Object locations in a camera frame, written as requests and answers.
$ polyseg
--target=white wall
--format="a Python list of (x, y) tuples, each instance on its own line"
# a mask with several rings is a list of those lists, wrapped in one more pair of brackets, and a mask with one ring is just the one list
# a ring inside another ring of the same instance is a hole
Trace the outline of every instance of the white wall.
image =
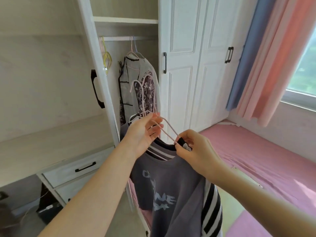
[(0, 36), (0, 50), (0, 142), (102, 113), (80, 36)]
[(280, 102), (267, 127), (231, 111), (228, 119), (251, 132), (316, 162), (316, 112)]

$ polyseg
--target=hand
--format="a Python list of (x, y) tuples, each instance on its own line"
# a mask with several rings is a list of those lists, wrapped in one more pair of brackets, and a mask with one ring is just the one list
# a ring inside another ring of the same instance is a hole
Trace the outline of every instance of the hand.
[(142, 154), (144, 154), (154, 139), (160, 135), (161, 129), (156, 125), (156, 123), (158, 123), (162, 128), (163, 124), (160, 124), (160, 122), (162, 122), (162, 118), (158, 115), (159, 114), (157, 113), (150, 113), (145, 117), (134, 121), (129, 126), (121, 143), (126, 143), (132, 150), (133, 154), (135, 154), (136, 158), (139, 158)]
[(196, 172), (203, 175), (208, 181), (216, 184), (223, 172), (229, 168), (218, 156), (210, 140), (194, 130), (186, 130), (179, 136), (188, 143), (192, 151), (176, 144), (177, 155), (185, 159)]

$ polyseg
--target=forearm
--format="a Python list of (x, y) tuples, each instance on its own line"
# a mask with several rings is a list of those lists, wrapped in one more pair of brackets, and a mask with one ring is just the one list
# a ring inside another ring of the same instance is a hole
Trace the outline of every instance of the forearm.
[(217, 185), (235, 197), (272, 236), (315, 236), (315, 219), (230, 169), (224, 170)]
[(41, 232), (47, 236), (104, 236), (135, 162), (128, 145), (113, 150), (96, 174)]

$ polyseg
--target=pink bed sheet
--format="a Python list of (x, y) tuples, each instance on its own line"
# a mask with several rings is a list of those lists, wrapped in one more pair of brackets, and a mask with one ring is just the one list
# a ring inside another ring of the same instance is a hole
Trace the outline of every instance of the pink bed sheet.
[[(288, 151), (243, 127), (215, 125), (201, 132), (219, 156), (264, 189), (316, 217), (316, 163)], [(271, 236), (247, 211), (226, 234)]]

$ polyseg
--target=striped sleeve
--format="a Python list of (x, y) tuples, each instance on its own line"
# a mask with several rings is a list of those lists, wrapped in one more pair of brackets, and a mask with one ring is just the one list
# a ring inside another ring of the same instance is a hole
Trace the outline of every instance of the striped sleeve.
[(214, 184), (206, 180), (201, 215), (202, 237), (222, 237), (223, 211), (221, 198)]

